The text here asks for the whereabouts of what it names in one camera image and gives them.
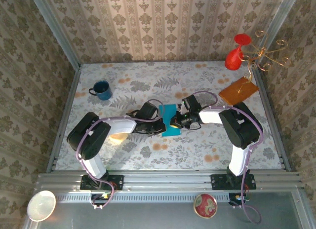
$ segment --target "red vase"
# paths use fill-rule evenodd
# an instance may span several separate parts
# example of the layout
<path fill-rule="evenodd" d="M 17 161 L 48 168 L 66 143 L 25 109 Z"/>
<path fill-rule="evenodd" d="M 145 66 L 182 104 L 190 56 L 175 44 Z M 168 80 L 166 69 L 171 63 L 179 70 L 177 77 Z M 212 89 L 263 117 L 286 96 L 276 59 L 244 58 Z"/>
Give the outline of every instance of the red vase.
<path fill-rule="evenodd" d="M 241 59 L 243 54 L 241 47 L 243 45 L 248 45 L 251 43 L 251 38 L 247 34 L 237 34 L 235 36 L 235 42 L 239 44 L 239 47 L 235 50 L 232 50 L 225 60 L 225 67 L 229 70 L 238 70 L 241 66 Z"/>

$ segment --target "purple cable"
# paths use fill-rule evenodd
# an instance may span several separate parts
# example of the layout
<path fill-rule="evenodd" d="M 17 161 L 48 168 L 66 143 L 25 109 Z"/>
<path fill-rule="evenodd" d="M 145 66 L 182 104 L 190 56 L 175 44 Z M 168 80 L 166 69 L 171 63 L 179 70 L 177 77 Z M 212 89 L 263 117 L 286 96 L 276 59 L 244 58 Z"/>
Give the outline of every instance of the purple cable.
<path fill-rule="evenodd" d="M 260 224 L 261 223 L 261 220 L 262 220 L 262 217 L 261 217 L 261 214 L 259 213 L 259 211 L 252 207 L 252 206 L 249 206 L 249 205 L 244 205 L 244 202 L 243 202 L 243 187 L 244 187 L 244 183 L 245 183 L 245 178 L 246 178 L 246 172 L 247 172 L 247 167 L 248 167 L 248 164 L 249 164 L 249 159 L 250 159 L 250 154 L 252 152 L 252 150 L 257 147 L 259 144 L 262 143 L 263 141 L 263 132 L 261 130 L 261 128 L 259 127 L 259 125 L 254 121 L 253 118 L 251 118 L 247 113 L 245 113 L 244 111 L 238 109 L 238 108 L 235 108 L 235 107 L 231 107 L 231 106 L 222 106 L 222 107 L 212 107 L 212 106 L 209 106 L 211 109 L 232 109 L 232 110 L 235 110 L 241 114 L 243 114 L 245 117 L 247 117 L 251 123 L 253 123 L 253 125 L 257 128 L 257 130 L 259 131 L 259 134 L 260 134 L 260 138 L 259 138 L 259 141 L 253 145 L 251 145 L 249 147 L 249 151 L 247 152 L 247 155 L 246 155 L 246 161 L 245 161 L 245 167 L 244 167 L 244 170 L 243 170 L 243 176 L 242 176 L 242 181 L 241 181 L 241 205 L 242 205 L 242 209 L 243 209 L 243 212 L 245 213 L 247 219 L 252 222 L 253 224 Z M 258 222 L 255 222 L 253 221 L 247 211 L 246 211 L 246 208 L 250 208 L 252 209 L 253 211 L 255 211 L 258 215 L 259 215 L 259 221 Z"/>
<path fill-rule="evenodd" d="M 157 101 L 159 102 L 161 105 L 162 105 L 162 114 L 164 113 L 164 105 L 161 101 L 157 100 L 157 99 L 150 99 L 148 101 Z M 128 117 L 128 116 L 116 116 L 116 117 L 108 117 L 108 118 L 102 118 L 102 119 L 99 119 L 97 120 L 96 122 L 94 122 L 90 128 L 85 132 L 85 134 L 83 135 L 82 139 L 80 140 L 79 144 L 78 144 L 78 147 L 77 147 L 77 151 L 76 151 L 76 159 L 81 163 L 82 167 L 84 168 L 84 170 L 87 172 L 87 174 L 89 175 L 89 177 L 91 179 L 93 179 L 94 181 L 98 181 L 98 182 L 102 182 L 102 183 L 105 183 L 105 184 L 108 184 L 110 187 L 111 187 L 111 196 L 110 198 L 108 199 L 108 201 L 106 203 L 104 203 L 103 205 L 100 206 L 100 208 L 103 208 L 105 207 L 113 198 L 113 195 L 114 195 L 114 187 L 113 185 L 108 182 L 108 181 L 104 181 L 104 180 L 100 180 L 96 177 L 94 177 L 87 169 L 87 167 L 85 166 L 85 164 L 83 163 L 82 161 L 82 158 L 81 156 L 79 156 L 80 154 L 80 149 L 83 145 L 83 142 L 84 140 L 86 139 L 86 137 L 88 136 L 89 132 L 100 122 L 102 121 L 106 121 L 106 120 L 110 120 L 110 119 L 130 119 L 130 120 L 138 120 L 138 121 L 142 121 L 142 122 L 154 122 L 154 121 L 157 121 L 159 119 L 161 119 L 162 117 L 162 114 L 159 115 L 157 118 L 155 119 L 149 119 L 149 120 L 146 120 L 146 119 L 138 119 L 138 118 L 131 118 L 131 117 Z"/>
<path fill-rule="evenodd" d="M 215 97 L 215 102 L 212 103 L 212 104 L 210 104 L 210 106 L 215 105 L 215 104 L 217 103 L 217 101 L 218 101 L 218 98 L 217 98 L 216 94 L 215 94 L 215 93 L 212 93 L 212 92 L 209 92 L 209 91 L 204 91 L 204 90 L 202 90 L 202 91 L 197 91 L 197 92 L 192 93 L 191 95 L 195 95 L 195 94 L 198 94 L 198 93 L 208 93 L 208 94 L 211 94 L 213 97 Z"/>

